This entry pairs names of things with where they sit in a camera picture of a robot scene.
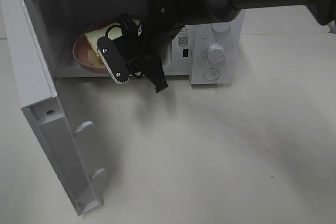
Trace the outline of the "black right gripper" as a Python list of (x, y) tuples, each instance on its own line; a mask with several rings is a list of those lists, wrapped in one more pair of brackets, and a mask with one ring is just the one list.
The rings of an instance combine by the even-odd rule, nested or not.
[(122, 36), (113, 40), (130, 74), (145, 75), (159, 93), (168, 87), (161, 51), (176, 37), (184, 23), (166, 17), (149, 15), (136, 24), (127, 14), (117, 18)]

